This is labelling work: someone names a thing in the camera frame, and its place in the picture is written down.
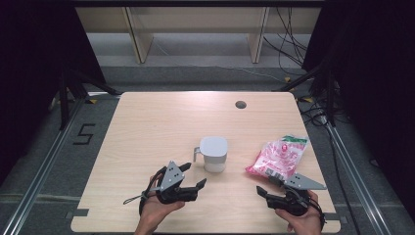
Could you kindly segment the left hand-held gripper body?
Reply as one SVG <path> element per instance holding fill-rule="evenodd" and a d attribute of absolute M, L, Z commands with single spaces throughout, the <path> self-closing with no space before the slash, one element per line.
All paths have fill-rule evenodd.
<path fill-rule="evenodd" d="M 191 202 L 198 197 L 196 194 L 188 194 L 182 191 L 180 184 L 185 178 L 184 172 L 179 169 L 174 161 L 170 161 L 166 170 L 162 171 L 161 182 L 157 183 L 155 192 L 159 201 L 163 204 L 172 204 L 174 202 Z"/>

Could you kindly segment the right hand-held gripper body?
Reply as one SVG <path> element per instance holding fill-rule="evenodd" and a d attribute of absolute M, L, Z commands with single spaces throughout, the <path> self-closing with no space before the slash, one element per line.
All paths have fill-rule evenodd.
<path fill-rule="evenodd" d="M 276 195 L 270 195 L 269 199 L 266 199 L 267 205 L 271 209 L 284 210 L 292 215 L 301 216 L 307 211 L 310 205 L 310 196 L 308 190 L 325 190 L 326 186 L 316 182 L 302 174 L 294 173 L 287 179 L 283 179 L 280 175 L 275 175 L 285 181 L 282 188 L 285 190 L 285 196 L 280 197 Z"/>

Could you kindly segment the pink and white plastic bag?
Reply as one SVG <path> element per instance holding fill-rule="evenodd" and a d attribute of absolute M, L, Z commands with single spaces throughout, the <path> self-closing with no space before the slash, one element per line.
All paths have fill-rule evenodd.
<path fill-rule="evenodd" d="M 285 135 L 279 140 L 267 142 L 246 172 L 286 180 L 296 172 L 308 143 L 308 137 L 295 135 Z"/>

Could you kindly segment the person's right hand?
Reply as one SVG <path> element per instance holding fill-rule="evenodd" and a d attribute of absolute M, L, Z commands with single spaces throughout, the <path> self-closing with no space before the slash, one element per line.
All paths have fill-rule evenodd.
<path fill-rule="evenodd" d="M 280 209 L 276 209 L 275 213 L 288 222 L 288 232 L 295 232 L 297 235 L 321 235 L 320 211 L 317 209 L 318 196 L 311 190 L 307 193 L 310 196 L 311 206 L 307 208 L 304 215 L 294 216 Z"/>

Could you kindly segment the person's left hand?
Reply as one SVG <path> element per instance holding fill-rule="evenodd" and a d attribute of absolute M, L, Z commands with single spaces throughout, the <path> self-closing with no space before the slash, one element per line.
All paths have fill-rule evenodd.
<path fill-rule="evenodd" d="M 159 201 L 155 192 L 150 192 L 142 209 L 137 227 L 156 228 L 157 230 L 158 226 L 169 214 L 182 209 L 184 206 L 185 203 L 181 201 L 163 204 Z"/>

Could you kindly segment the black tape strip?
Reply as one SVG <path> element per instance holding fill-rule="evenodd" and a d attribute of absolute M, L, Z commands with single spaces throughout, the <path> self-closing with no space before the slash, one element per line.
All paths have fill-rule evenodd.
<path fill-rule="evenodd" d="M 348 224 L 348 220 L 344 215 L 339 215 L 336 212 L 326 212 L 325 213 L 326 221 L 338 221 L 340 224 Z"/>
<path fill-rule="evenodd" d="M 66 214 L 66 219 L 72 219 L 75 216 L 87 216 L 89 209 L 76 209 L 74 211 L 68 211 Z"/>

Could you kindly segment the black metal stand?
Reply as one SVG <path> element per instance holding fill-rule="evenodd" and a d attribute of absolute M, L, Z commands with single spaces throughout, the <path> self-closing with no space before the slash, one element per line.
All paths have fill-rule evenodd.
<path fill-rule="evenodd" d="M 121 95 L 120 91 L 111 88 L 105 82 L 91 78 L 79 70 L 63 69 L 61 77 L 59 78 L 59 83 L 61 130 L 63 130 L 69 123 L 69 98 L 67 90 L 70 91 L 75 99 L 84 99 L 87 97 L 87 91 L 83 84 L 89 83 L 109 93 L 110 95 Z"/>
<path fill-rule="evenodd" d="M 300 84 L 306 82 L 310 78 L 314 78 L 310 86 L 310 92 L 313 95 L 319 95 L 323 92 L 326 93 L 326 118 L 331 125 L 335 126 L 336 124 L 334 118 L 334 78 L 330 62 L 321 62 L 314 69 L 308 71 L 305 74 L 302 74 L 300 77 L 284 85 L 282 88 L 276 89 L 276 92 L 288 92 L 293 88 L 299 86 Z"/>

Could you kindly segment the beige wooden shelf unit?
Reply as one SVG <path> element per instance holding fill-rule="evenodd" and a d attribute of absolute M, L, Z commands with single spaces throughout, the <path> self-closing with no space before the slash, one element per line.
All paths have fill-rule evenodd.
<path fill-rule="evenodd" d="M 139 64 L 146 62 L 156 33 L 244 33 L 256 64 L 264 34 L 288 27 L 310 34 L 320 14 L 305 7 L 78 7 L 76 12 L 87 32 L 129 34 Z"/>

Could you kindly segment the black curtain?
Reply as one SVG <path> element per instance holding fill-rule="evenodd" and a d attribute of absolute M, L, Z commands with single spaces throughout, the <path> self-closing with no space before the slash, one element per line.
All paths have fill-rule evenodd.
<path fill-rule="evenodd" d="M 334 41 L 346 112 L 415 222 L 415 0 L 325 0 L 303 68 Z"/>
<path fill-rule="evenodd" d="M 0 0 L 0 185 L 45 118 L 64 71 L 105 81 L 75 8 Z"/>

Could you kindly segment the aluminium floor rail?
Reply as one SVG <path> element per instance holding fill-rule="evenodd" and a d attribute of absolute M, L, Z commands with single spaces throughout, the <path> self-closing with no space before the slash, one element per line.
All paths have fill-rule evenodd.
<path fill-rule="evenodd" d="M 386 223 L 385 217 L 381 213 L 366 184 L 363 182 L 363 178 L 355 166 L 337 128 L 329 124 L 328 131 L 334 140 L 334 145 L 339 152 L 339 157 L 345 168 L 348 179 L 350 180 L 350 183 L 353 186 L 354 191 L 362 207 L 364 208 L 372 227 L 375 230 L 375 233 L 377 235 L 391 235 L 391 230 Z"/>
<path fill-rule="evenodd" d="M 43 187 L 58 155 L 60 154 L 65 141 L 68 139 L 72 124 L 84 102 L 84 99 L 74 100 L 67 122 L 59 128 L 51 147 L 45 155 L 41 165 L 37 169 L 36 174 L 30 181 L 29 186 L 19 198 L 19 203 L 16 209 L 10 216 L 4 229 L 0 231 L 0 235 L 19 235 L 41 188 Z"/>

